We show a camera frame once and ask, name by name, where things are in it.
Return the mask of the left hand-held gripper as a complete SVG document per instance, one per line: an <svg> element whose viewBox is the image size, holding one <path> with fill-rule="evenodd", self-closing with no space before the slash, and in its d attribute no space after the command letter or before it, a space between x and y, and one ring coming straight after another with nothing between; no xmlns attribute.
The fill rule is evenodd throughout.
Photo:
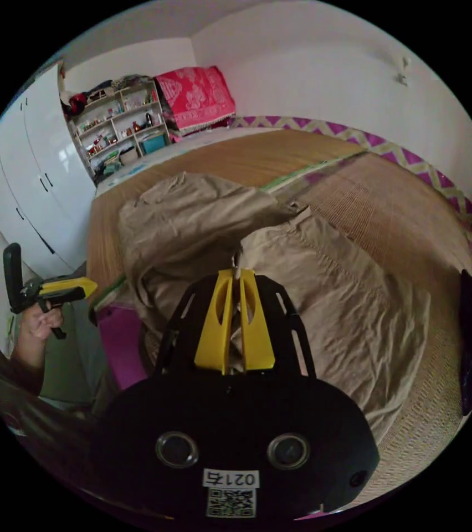
<svg viewBox="0 0 472 532"><path fill-rule="evenodd" d="M18 315L35 303L41 307L44 303L49 303L52 308L62 307L85 299L85 292L95 292L97 288L98 284L88 277L35 277L21 288L11 290L10 310L14 315Z"/></svg>

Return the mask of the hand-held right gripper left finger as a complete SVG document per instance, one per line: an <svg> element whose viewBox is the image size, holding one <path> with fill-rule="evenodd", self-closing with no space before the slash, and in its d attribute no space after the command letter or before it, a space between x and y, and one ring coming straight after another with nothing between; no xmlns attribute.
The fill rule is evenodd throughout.
<svg viewBox="0 0 472 532"><path fill-rule="evenodd" d="M233 271L220 270L214 284L194 364L197 368L229 372L229 346L233 316Z"/></svg>

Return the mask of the person's left hand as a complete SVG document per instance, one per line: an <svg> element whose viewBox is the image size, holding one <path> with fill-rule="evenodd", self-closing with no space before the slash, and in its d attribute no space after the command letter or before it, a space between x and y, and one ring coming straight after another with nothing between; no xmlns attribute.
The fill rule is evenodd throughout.
<svg viewBox="0 0 472 532"><path fill-rule="evenodd" d="M23 341L43 344L53 333L53 329L60 329L63 324L61 307L52 308L49 303L41 307L35 303L24 311L19 336Z"/></svg>

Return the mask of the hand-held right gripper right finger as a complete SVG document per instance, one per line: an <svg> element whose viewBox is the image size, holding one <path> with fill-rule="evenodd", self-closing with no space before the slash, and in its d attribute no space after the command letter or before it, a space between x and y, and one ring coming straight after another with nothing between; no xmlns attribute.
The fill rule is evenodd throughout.
<svg viewBox="0 0 472 532"><path fill-rule="evenodd" d="M271 370L275 365L275 355L254 271L242 270L239 285L245 371Z"/></svg>

